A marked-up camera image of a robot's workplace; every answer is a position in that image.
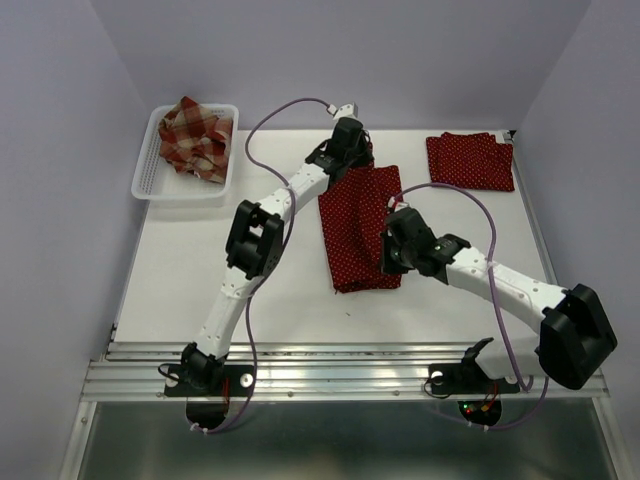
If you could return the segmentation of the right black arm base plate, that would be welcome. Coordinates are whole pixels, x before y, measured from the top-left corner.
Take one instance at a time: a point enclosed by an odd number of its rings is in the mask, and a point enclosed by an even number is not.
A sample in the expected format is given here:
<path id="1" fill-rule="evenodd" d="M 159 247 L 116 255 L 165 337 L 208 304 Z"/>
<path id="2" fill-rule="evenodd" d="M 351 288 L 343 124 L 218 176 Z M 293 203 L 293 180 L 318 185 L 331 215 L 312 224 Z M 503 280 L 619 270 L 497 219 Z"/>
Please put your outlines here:
<path id="1" fill-rule="evenodd" d="M 520 392 L 517 384 L 511 384 L 504 378 L 490 379 L 477 365 L 463 363 L 436 363 L 429 366 L 429 384 L 436 396 L 516 394 Z"/>

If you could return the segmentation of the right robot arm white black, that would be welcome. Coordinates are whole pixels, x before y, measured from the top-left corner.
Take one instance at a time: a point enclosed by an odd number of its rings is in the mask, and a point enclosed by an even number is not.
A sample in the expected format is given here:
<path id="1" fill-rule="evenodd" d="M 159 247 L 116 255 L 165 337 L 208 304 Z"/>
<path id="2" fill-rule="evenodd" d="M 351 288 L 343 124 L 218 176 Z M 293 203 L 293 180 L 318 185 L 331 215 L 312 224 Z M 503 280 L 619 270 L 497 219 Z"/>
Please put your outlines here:
<path id="1" fill-rule="evenodd" d="M 411 207 L 397 209 L 384 220 L 381 270 L 390 275 L 415 271 L 474 294 L 533 333 L 513 343 L 487 337 L 469 347 L 459 362 L 436 365 L 438 395 L 482 393 L 494 382 L 536 376 L 579 390 L 618 345 L 593 289 L 534 280 L 490 261 L 456 235 L 436 237 Z"/>

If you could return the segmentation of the red polka dot skirt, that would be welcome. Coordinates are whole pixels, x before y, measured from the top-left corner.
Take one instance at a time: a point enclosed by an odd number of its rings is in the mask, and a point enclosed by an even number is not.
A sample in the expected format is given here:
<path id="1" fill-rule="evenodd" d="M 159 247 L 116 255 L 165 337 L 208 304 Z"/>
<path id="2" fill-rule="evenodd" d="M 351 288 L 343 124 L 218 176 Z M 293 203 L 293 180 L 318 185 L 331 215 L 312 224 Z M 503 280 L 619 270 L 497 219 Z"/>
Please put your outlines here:
<path id="1" fill-rule="evenodd" d="M 513 146 L 488 132 L 427 137 L 430 179 L 468 190 L 513 192 Z"/>
<path id="2" fill-rule="evenodd" d="M 399 275 L 380 270 L 387 206 L 402 190 L 399 168 L 367 166 L 349 171 L 318 198 L 334 290 L 393 290 Z"/>

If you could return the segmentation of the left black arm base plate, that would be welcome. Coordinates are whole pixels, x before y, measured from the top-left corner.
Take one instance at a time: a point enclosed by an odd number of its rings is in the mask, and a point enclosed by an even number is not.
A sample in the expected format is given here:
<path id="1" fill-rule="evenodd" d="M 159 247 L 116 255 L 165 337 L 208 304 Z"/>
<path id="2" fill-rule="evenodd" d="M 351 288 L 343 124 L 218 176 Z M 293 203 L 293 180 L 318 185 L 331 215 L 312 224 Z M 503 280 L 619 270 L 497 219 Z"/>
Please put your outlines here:
<path id="1" fill-rule="evenodd" d="M 164 395 L 169 398 L 246 398 L 254 386 L 252 365 L 225 366 L 221 377 L 210 382 L 194 380 L 177 363 L 162 363 L 157 368 L 164 378 Z"/>

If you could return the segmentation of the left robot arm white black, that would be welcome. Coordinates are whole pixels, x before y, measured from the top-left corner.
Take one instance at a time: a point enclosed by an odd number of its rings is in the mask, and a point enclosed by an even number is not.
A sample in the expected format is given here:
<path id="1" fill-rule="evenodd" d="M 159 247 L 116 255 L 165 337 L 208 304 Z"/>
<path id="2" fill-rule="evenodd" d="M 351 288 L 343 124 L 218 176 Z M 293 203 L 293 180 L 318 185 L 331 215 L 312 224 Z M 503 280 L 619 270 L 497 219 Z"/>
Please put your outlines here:
<path id="1" fill-rule="evenodd" d="M 310 201 L 327 192 L 349 170 L 373 161 L 368 133 L 353 116 L 335 123 L 332 135 L 305 159 L 285 186 L 258 202 L 241 202 L 225 244 L 226 271 L 213 307 L 181 354 L 183 378 L 199 393 L 222 382 L 231 339 L 255 289 L 277 267 L 285 249 L 285 227 Z"/>

